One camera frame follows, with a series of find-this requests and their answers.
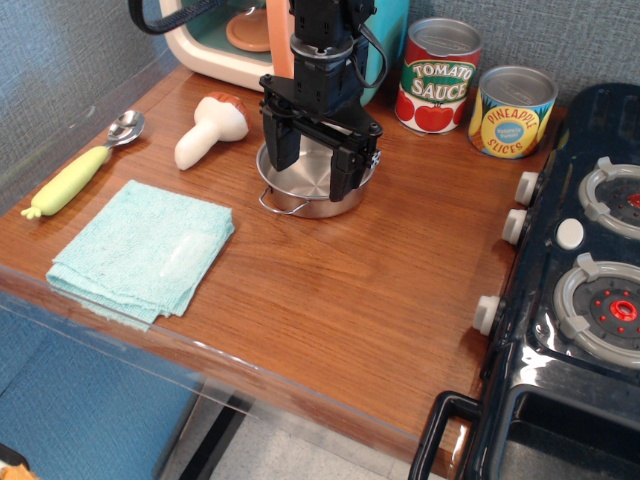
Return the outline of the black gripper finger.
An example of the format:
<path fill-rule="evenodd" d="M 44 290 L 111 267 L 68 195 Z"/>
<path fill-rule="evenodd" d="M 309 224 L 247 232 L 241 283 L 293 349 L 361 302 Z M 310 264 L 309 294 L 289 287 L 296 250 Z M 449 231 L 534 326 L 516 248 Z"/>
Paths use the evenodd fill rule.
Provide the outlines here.
<path fill-rule="evenodd" d="M 359 189 L 377 167 L 377 152 L 357 152 L 340 147 L 333 151 L 330 167 L 329 200 L 342 201 L 352 190 Z"/>
<path fill-rule="evenodd" d="M 263 107 L 262 119 L 271 165 L 276 171 L 283 171 L 299 158 L 301 133 L 294 125 L 295 117 Z"/>

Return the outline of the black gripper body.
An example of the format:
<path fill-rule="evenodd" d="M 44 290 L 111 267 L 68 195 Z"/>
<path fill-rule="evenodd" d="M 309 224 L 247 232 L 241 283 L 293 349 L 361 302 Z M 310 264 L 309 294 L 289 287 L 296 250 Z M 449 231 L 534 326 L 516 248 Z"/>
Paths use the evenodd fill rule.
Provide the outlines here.
<path fill-rule="evenodd" d="M 304 135 L 332 151 L 344 147 L 377 152 L 382 127 L 361 105 L 366 82 L 369 41 L 348 38 L 340 46 L 320 51 L 299 39 L 291 40 L 294 77 L 264 75 L 261 108 L 271 107 L 295 117 Z"/>

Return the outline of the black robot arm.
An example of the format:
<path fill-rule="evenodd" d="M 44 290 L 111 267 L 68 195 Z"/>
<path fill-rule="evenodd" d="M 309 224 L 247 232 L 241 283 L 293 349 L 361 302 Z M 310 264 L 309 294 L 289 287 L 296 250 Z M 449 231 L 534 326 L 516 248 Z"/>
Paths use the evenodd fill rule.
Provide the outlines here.
<path fill-rule="evenodd" d="M 380 44 L 365 22 L 371 1 L 293 1 L 292 78 L 264 75 L 263 131 L 271 165 L 294 165 L 302 138 L 332 152 L 329 198 L 357 189 L 379 158 L 383 129 L 364 109 L 368 50 Z"/>

